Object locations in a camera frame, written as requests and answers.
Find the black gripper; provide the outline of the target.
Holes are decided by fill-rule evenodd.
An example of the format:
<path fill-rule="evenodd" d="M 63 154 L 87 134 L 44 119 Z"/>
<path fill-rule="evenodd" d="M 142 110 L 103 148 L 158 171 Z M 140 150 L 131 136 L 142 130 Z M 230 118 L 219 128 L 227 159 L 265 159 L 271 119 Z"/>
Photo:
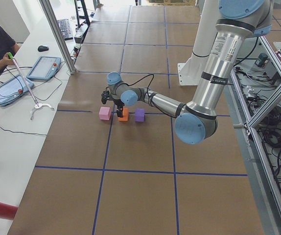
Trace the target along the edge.
<path fill-rule="evenodd" d="M 114 104 L 117 106 L 117 116 L 123 117 L 124 103 L 120 99 L 113 99 Z"/>

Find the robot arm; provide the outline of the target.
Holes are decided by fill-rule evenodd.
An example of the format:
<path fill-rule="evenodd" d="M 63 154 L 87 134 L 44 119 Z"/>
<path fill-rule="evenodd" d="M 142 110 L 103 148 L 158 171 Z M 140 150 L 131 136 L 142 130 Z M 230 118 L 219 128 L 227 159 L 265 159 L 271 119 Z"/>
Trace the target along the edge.
<path fill-rule="evenodd" d="M 179 102 L 149 88 L 133 87 L 114 71 L 107 76 L 102 103 L 113 101 L 121 117 L 124 106 L 142 101 L 175 118 L 176 135 L 182 142 L 202 142 L 217 130 L 215 108 L 243 42 L 268 34 L 272 13 L 271 0 L 205 1 L 192 55 L 184 65 L 189 78 L 199 76 L 190 102 Z"/>

